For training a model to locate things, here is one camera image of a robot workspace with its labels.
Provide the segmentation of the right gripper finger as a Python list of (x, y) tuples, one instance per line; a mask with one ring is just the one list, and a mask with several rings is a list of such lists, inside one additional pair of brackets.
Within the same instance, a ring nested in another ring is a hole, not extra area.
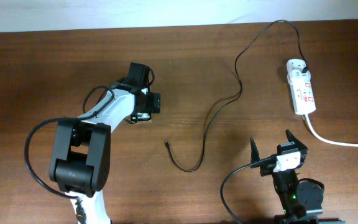
[(285, 131), (285, 134), (289, 142), (294, 142), (295, 146), (299, 148), (305, 148), (305, 145), (301, 141), (299, 141), (289, 129)]
[(250, 138), (250, 146), (251, 146), (251, 159), (250, 162), (252, 164), (260, 161), (259, 151), (257, 149), (256, 143), (253, 138)]

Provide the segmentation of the black smartphone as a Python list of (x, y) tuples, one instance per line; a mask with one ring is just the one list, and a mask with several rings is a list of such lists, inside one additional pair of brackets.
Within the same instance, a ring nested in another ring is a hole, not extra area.
[(131, 114), (131, 121), (133, 123), (151, 121), (152, 115), (150, 113), (134, 113)]

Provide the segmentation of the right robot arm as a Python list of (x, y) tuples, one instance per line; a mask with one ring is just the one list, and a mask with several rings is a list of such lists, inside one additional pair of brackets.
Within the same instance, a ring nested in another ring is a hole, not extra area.
[(296, 170), (305, 163), (308, 148), (289, 130), (288, 141), (277, 146), (277, 153), (261, 159), (256, 143), (250, 139), (251, 168), (259, 168), (260, 175), (270, 175), (283, 208), (283, 215), (274, 217), (275, 223), (318, 223), (322, 214), (324, 184), (311, 179), (299, 179)]

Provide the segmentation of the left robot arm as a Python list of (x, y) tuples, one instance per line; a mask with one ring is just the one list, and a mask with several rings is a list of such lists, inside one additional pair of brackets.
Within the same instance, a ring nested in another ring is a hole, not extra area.
[(50, 179), (69, 198), (78, 223), (111, 223), (103, 188), (110, 170), (111, 133), (132, 116), (149, 121), (161, 109), (160, 93), (148, 87), (114, 83), (89, 111), (58, 123)]

